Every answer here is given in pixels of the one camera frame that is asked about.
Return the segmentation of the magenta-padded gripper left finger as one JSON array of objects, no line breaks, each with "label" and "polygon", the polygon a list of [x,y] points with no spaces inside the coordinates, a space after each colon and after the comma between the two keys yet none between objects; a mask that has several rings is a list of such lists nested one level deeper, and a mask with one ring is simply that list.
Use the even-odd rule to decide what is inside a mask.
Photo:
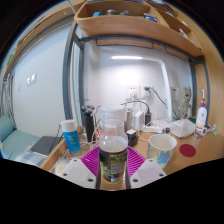
[{"label": "magenta-padded gripper left finger", "polygon": [[73,158],[60,176],[81,187],[99,189],[101,183],[99,148],[90,150],[81,159]]}]

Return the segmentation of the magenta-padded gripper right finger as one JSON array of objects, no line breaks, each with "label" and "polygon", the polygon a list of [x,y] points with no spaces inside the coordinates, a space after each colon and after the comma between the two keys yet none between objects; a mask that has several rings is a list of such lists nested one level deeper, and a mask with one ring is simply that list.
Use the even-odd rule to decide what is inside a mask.
[{"label": "magenta-padded gripper right finger", "polygon": [[135,149],[128,148],[125,170],[127,189],[143,187],[165,176],[165,172],[154,159],[146,159]]}]

